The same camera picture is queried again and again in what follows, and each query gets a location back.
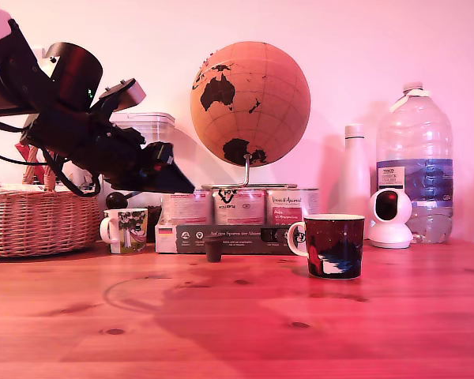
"plastic water bottle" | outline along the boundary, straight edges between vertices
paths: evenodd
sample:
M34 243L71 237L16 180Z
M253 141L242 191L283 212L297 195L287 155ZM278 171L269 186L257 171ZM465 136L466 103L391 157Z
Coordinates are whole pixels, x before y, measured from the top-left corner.
M450 121L421 82L406 84L390 110L378 129L378 188L403 189L411 198L413 242L444 242L453 216Z
M370 227L368 208L371 198L371 168L367 160L363 126L346 126L345 140L346 149L339 184L340 211L365 216L364 234L367 236Z

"printed mug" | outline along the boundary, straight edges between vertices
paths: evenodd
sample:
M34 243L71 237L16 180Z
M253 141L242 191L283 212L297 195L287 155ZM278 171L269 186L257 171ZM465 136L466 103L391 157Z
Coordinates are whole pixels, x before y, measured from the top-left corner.
M148 231L146 208L106 209L100 237L111 245L111 253L123 254L145 248Z
M329 279L354 279L362 272L363 227L358 215L307 215L288 229L288 246L293 253L307 257L312 276ZM294 244L294 230L305 231L307 251Z

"globe stand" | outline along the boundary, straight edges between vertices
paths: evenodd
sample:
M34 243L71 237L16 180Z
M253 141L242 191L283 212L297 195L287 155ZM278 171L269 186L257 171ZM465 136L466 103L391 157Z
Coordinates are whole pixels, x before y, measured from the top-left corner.
M227 189L233 190L238 188L297 188L296 184L278 184L278 183L270 183L270 184L249 184L250 183L250 159L251 154L246 154L244 156L246 162L244 163L244 180L240 183L236 184L203 184L202 188L204 190L214 190L214 189Z

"dark red mug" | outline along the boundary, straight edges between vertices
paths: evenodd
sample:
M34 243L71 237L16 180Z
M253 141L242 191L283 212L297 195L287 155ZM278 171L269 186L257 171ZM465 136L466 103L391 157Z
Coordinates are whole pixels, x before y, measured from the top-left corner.
M362 272L363 226L365 217L358 215L307 215L304 221L290 226L288 246L307 257L312 276L329 279L354 279ZM295 246L294 230L305 231L307 251Z

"wicker basket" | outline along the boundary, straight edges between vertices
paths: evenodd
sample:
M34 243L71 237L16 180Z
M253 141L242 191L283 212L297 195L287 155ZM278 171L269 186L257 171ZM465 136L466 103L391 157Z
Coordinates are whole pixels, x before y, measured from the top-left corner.
M0 257L64 253L96 241L101 219L96 197L51 190L55 178L49 169L44 181L41 192L0 189Z

